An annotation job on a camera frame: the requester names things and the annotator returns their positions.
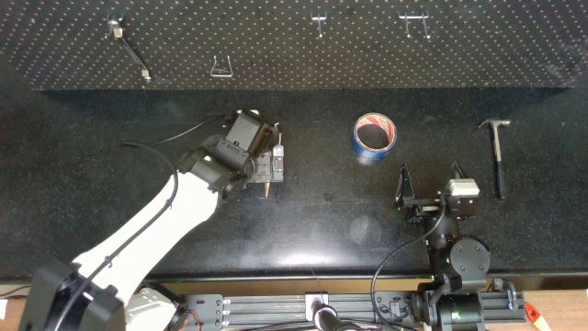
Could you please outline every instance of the black table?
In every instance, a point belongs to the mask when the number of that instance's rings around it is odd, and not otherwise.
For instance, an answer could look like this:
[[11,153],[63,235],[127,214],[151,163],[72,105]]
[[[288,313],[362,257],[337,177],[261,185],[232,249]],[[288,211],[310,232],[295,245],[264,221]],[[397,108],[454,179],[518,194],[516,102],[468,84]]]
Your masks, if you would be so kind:
[[[118,146],[181,132],[208,115],[259,109],[278,121],[286,180],[251,185],[186,235],[150,279],[360,277],[420,235],[392,208],[400,165],[417,196],[433,197],[457,160],[483,198],[462,222],[491,248],[491,274],[588,273],[586,86],[563,89],[307,91],[74,91],[5,86],[0,107],[0,279],[29,280],[48,257],[69,261],[115,232],[168,179],[150,154]],[[355,120],[380,112],[399,139],[385,160],[361,165]],[[494,197],[489,117],[501,130],[509,198]],[[160,149],[177,159],[209,125]],[[428,274],[424,244],[397,255],[391,277]]]

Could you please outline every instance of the roll of tape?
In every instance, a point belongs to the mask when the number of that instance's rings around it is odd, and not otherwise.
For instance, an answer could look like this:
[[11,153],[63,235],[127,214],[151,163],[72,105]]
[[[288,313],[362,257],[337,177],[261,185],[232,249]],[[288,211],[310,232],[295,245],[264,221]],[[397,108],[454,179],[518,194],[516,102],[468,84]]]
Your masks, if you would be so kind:
[[[362,142],[357,135],[357,131],[365,125],[377,125],[384,132],[386,132],[388,145],[383,148],[372,148],[367,146],[365,142]],[[384,156],[388,155],[390,149],[392,149],[396,143],[396,137],[396,126],[394,126],[394,122],[382,114],[368,113],[360,117],[353,126],[353,148],[359,156],[366,157],[368,159],[380,160],[384,158]]]

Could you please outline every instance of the pegboard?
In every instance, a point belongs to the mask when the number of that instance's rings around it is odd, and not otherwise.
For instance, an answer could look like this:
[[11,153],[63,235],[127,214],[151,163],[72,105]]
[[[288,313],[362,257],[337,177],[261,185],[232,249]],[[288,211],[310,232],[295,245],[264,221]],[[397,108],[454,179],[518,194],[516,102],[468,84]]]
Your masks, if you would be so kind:
[[[588,71],[586,0],[18,0],[0,58],[35,89],[573,86]],[[399,13],[426,12],[409,20]],[[319,37],[318,22],[326,19]],[[108,28],[124,35],[153,80]],[[212,77],[214,56],[232,77]]]

